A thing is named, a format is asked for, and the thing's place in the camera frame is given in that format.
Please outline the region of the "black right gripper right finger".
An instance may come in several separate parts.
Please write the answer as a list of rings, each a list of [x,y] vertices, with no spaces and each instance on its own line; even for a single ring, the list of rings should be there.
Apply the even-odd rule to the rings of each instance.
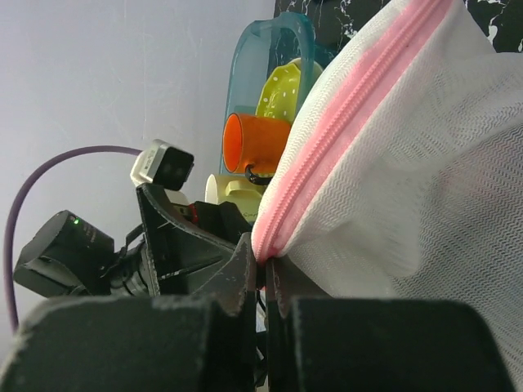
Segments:
[[[267,262],[272,391],[512,391],[483,318],[454,301],[328,296],[289,259]]]

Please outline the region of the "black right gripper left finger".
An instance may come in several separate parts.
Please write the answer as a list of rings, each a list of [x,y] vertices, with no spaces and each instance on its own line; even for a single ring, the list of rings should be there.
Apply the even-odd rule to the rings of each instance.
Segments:
[[[4,391],[252,391],[256,273],[249,234],[192,295],[61,297],[21,324]]]

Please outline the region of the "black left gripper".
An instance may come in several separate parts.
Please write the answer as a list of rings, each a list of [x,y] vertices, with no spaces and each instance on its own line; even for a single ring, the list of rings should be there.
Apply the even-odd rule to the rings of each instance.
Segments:
[[[231,202],[173,203],[159,185],[140,185],[141,225],[127,236],[139,243],[122,252],[122,294],[190,294],[230,260],[252,230]]]

